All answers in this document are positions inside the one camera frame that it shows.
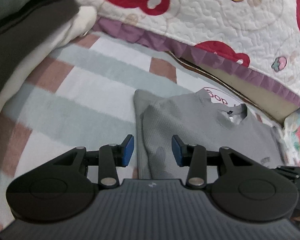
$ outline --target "white stripe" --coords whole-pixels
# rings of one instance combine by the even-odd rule
[[[56,94],[100,113],[135,123],[135,89],[90,71],[74,67]]]
[[[151,64],[150,56],[117,42],[100,37],[90,49],[149,72]]]
[[[181,87],[189,89],[190,91],[197,92],[204,87],[215,87],[212,86],[210,83],[200,78],[193,77],[178,68],[176,68],[176,74],[177,84]]]
[[[72,148],[74,146],[64,145],[40,132],[32,131],[20,157],[15,177],[21,176]]]

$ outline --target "purple ruffle trim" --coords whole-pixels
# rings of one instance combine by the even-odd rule
[[[131,43],[139,43],[157,51],[171,51],[176,57],[191,57],[196,65],[206,64],[214,69],[221,69],[230,75],[267,89],[300,107],[300,96],[290,91],[284,85],[255,70],[246,68],[236,62],[193,46],[175,41],[168,37],[124,24],[120,21],[101,17],[92,28],[102,31],[115,38]]]

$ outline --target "light blue stripe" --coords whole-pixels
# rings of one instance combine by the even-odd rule
[[[51,57],[160,97],[191,93],[171,80],[74,44],[54,50]]]
[[[97,36],[100,36],[102,38],[105,38],[107,40],[113,41],[115,43],[122,44],[125,47],[128,47],[128,48],[134,49],[136,51],[139,51],[141,53],[144,53],[144,54],[146,54],[150,57],[155,57],[155,58],[166,60],[170,64],[172,64],[175,68],[178,68],[181,71],[183,71],[183,72],[185,72],[185,73],[187,73],[191,76],[198,77],[198,78],[201,78],[203,80],[208,81],[208,79],[206,77],[204,77],[204,76],[202,76],[202,75],[200,75],[196,72],[193,72],[193,71],[190,71],[190,70],[187,70],[186,68],[184,68],[174,57],[172,57],[171,55],[169,55],[166,52],[156,51],[156,50],[147,48],[145,46],[142,46],[138,43],[130,43],[130,42],[127,42],[127,41],[124,41],[124,40],[121,40],[121,39],[116,39],[116,38],[113,38],[113,37],[111,37],[111,36],[109,36],[105,33],[102,33],[102,32],[92,32],[92,33],[97,35]]]
[[[69,146],[98,150],[108,143],[121,143],[135,135],[135,124],[98,113],[74,101],[24,83],[3,112],[53,140]]]

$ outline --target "gray sweater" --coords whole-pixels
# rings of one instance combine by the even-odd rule
[[[283,165],[274,131],[259,122],[245,104],[214,104],[202,89],[171,98],[137,90],[134,105],[141,179],[186,180],[188,167],[178,167],[171,150],[174,134],[186,144],[200,144],[211,151],[229,146],[269,168]],[[216,173],[208,169],[208,182],[215,179]]]

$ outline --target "bed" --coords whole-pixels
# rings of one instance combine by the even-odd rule
[[[172,52],[283,122],[300,107],[300,0],[77,0],[95,30]]]
[[[97,150],[136,135],[136,89],[170,97],[205,88],[215,103],[245,102],[219,83],[185,69],[174,57],[90,32],[52,51],[0,113],[0,231],[13,221],[5,191],[13,178],[77,147]],[[248,104],[256,118],[280,127]],[[120,181],[137,178],[136,149]],[[98,168],[88,178],[98,181]]]

